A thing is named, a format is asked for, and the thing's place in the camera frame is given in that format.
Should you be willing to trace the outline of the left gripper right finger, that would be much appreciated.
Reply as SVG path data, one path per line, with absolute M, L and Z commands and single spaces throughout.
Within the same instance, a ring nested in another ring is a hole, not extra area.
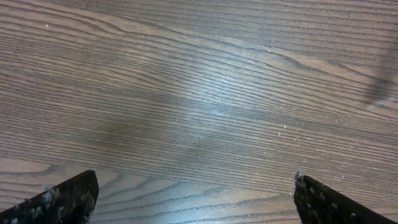
M 395 224 L 301 172 L 295 175 L 294 203 L 303 224 Z

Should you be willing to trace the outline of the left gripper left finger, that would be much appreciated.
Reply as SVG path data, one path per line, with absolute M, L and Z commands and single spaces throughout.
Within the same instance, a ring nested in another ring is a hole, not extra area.
M 86 170 L 1 212 L 1 224 L 88 224 L 99 195 L 96 173 Z

